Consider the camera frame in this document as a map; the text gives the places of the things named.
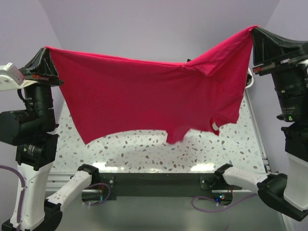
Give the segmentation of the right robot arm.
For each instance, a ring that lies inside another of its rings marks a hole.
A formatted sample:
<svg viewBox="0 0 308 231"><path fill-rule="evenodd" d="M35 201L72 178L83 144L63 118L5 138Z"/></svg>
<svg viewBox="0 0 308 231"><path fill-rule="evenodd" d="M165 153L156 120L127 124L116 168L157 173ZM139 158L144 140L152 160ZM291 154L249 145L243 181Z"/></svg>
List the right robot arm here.
<svg viewBox="0 0 308 231"><path fill-rule="evenodd" d="M270 74L277 93L283 127L288 174L257 174L224 164L215 171L220 189L238 186L256 193L268 207L297 221L308 215L308 43L252 30L253 72Z"/></svg>

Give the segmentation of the pink t shirt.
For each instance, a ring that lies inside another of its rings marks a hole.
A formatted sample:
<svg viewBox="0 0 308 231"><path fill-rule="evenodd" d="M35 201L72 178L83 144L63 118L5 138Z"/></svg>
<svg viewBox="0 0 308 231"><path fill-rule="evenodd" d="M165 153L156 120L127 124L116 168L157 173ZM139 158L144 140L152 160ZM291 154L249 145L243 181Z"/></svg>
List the pink t shirt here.
<svg viewBox="0 0 308 231"><path fill-rule="evenodd" d="M164 130L170 144L191 130L235 124L253 47L248 27L183 63L134 60L49 47L84 143L130 130Z"/></svg>

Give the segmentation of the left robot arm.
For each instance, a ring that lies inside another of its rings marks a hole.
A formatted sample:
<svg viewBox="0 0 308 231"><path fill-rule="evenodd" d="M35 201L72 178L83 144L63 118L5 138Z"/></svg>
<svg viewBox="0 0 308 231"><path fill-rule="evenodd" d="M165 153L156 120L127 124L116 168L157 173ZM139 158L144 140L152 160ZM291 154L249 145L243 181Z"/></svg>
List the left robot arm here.
<svg viewBox="0 0 308 231"><path fill-rule="evenodd" d="M15 209L2 224L3 231L54 231L76 196L100 183L98 169L83 164L60 190L45 195L59 138L51 88L62 83L47 48L22 68L12 63L0 68L0 89L17 91L25 105L24 110L0 115L0 140L16 147L14 173L19 178Z"/></svg>

